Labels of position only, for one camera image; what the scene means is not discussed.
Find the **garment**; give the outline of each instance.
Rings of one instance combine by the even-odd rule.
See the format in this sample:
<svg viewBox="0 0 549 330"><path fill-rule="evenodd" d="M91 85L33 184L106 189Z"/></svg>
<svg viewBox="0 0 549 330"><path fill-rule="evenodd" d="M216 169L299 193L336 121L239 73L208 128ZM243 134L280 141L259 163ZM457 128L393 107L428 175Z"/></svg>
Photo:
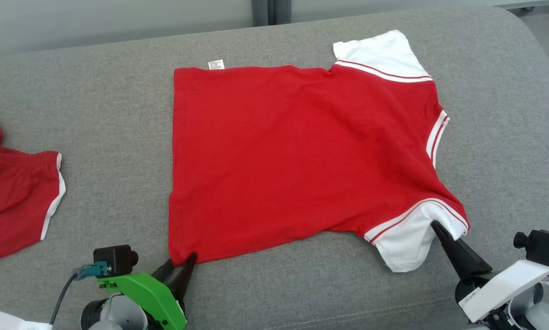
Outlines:
<svg viewBox="0 0 549 330"><path fill-rule="evenodd" d="M43 240L66 192L58 152L26 154L1 146L0 258Z"/></svg>
<svg viewBox="0 0 549 330"><path fill-rule="evenodd" d="M448 116L399 31L333 46L329 69L174 71L169 251L181 264L350 231L395 272L437 220L469 224L434 169Z"/></svg>

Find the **elastic waistband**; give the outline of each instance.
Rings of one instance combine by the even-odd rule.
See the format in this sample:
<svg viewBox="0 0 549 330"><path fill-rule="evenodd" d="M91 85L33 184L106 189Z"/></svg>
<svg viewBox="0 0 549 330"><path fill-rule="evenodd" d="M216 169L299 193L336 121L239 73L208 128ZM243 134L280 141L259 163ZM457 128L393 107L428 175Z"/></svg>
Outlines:
<svg viewBox="0 0 549 330"><path fill-rule="evenodd" d="M6 165L35 165L39 163L56 164L60 169L62 155L59 152L41 152L37 154L27 154L14 149L0 147L0 164Z"/></svg>

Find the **gray fabric surface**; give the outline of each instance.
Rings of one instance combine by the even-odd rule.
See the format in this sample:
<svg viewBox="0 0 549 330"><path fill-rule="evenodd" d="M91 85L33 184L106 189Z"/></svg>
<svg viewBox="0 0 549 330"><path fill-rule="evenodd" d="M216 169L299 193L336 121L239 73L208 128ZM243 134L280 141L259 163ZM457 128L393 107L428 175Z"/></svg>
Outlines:
<svg viewBox="0 0 549 330"><path fill-rule="evenodd" d="M0 310L47 322L69 272L96 247L130 244L137 271L168 257L174 68L329 67L333 42L391 29L408 36L452 117L437 168L466 205L466 241L494 268L521 258L514 233L549 230L549 60L501 9L390 12L1 59L4 144L60 151L67 194L43 242L0 259ZM325 232L199 265L188 329L464 328L455 284L436 244L418 270L393 274L364 240ZM85 304L104 297L94 280L73 283L55 328L78 329Z"/></svg>

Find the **black cable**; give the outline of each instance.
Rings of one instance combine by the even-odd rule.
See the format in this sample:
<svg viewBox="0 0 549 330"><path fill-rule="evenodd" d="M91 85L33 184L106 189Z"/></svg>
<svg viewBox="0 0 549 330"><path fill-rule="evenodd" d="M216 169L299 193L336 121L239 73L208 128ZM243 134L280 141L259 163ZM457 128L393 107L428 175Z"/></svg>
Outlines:
<svg viewBox="0 0 549 330"><path fill-rule="evenodd" d="M54 313L52 313L52 317L50 318L50 325L54 324L54 320L56 320L56 315L58 314L58 310L60 309L62 299L64 298L64 295L68 290L68 287L71 285L71 282L73 282L73 280L75 280L76 277L77 277L77 273L73 274L71 278L68 279L67 283L64 285L64 288L60 293L60 297L58 297L58 301L56 302L56 307L54 307Z"/></svg>

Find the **white care label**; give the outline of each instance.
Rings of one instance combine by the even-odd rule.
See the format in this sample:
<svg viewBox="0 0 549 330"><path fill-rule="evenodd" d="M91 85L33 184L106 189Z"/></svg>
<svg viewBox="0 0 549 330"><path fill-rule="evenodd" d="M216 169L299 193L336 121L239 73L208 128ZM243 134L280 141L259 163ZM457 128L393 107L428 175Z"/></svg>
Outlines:
<svg viewBox="0 0 549 330"><path fill-rule="evenodd" d="M212 60L209 64L209 70L222 70L225 69L226 66L223 64L223 60Z"/></svg>
<svg viewBox="0 0 549 330"><path fill-rule="evenodd" d="M474 291L470 292L469 295L467 295L464 299L462 299L458 305L463 309L464 308L464 305L466 305L467 302L469 302L470 300L472 300L472 298L474 298L474 296L478 293L478 291L480 291L480 288L476 288L474 289Z"/></svg>

